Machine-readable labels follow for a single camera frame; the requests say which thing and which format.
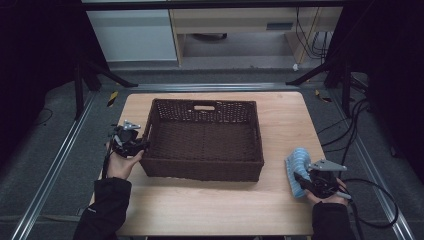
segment human hand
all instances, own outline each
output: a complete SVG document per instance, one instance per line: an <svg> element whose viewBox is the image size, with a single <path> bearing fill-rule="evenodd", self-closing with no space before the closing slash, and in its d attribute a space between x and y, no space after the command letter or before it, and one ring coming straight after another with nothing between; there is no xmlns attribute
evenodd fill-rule
<svg viewBox="0 0 424 240"><path fill-rule="evenodd" d="M109 149L109 143L106 143L106 149ZM107 178L121 178L127 180L130 176L131 170L136 163L141 160L143 150L137 153L132 158L125 158L113 152L109 157L109 166L107 169Z"/></svg>
<svg viewBox="0 0 424 240"><path fill-rule="evenodd" d="M342 186L343 188L346 188L346 184L344 184L344 182L342 182L340 179L337 178L337 182L339 183L340 186ZM321 198L316 197L309 190L305 190L305 194L306 194L306 197L309 199L309 202L312 203L312 205L315 205L319 202L339 203L339 204L343 204L345 206L347 206L347 204L348 204L348 200L346 198L342 198L342 197L338 196L337 194L333 194L332 196L325 198L325 199L321 199Z"/></svg>

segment blue object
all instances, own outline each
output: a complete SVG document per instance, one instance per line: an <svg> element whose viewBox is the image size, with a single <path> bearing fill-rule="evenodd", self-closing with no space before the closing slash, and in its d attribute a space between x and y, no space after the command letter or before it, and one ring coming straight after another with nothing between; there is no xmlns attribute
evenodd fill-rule
<svg viewBox="0 0 424 240"><path fill-rule="evenodd" d="M308 151L305 148L295 148L290 156L286 159L287 176L289 178L290 187L293 196L300 198L305 196L305 192L300 184L294 178L294 172L300 174L303 178L311 180L308 174L308 165L311 163Z"/></svg>

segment metal frame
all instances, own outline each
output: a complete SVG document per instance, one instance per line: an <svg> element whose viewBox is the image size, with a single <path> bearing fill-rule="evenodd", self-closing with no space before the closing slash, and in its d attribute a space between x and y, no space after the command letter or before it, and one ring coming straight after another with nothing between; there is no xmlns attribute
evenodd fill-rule
<svg viewBox="0 0 424 240"><path fill-rule="evenodd" d="M59 4L62 10L114 11L158 9L209 9L209 8L295 8L343 7L368 0L209 0L209 1L149 1Z"/></svg>

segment brown wicker basket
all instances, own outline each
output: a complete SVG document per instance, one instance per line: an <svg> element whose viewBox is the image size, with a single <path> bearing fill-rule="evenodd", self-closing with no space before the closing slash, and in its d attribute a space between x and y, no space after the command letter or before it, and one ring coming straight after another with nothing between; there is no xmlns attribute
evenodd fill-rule
<svg viewBox="0 0 424 240"><path fill-rule="evenodd" d="M264 165L253 101L154 99L143 137L149 177L257 182Z"/></svg>

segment light wood surface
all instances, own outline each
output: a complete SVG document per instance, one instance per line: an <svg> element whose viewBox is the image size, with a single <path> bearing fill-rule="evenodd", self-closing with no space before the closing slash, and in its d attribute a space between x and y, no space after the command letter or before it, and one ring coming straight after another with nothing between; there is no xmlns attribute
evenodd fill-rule
<svg viewBox="0 0 424 240"><path fill-rule="evenodd" d="M284 161L296 147L305 147L312 161L324 158L300 93L133 94L119 123L127 119L144 130L154 98L256 101L265 166L259 182L240 183L149 178L137 164L128 179L131 200L119 235L312 234L311 207L293 198Z"/></svg>

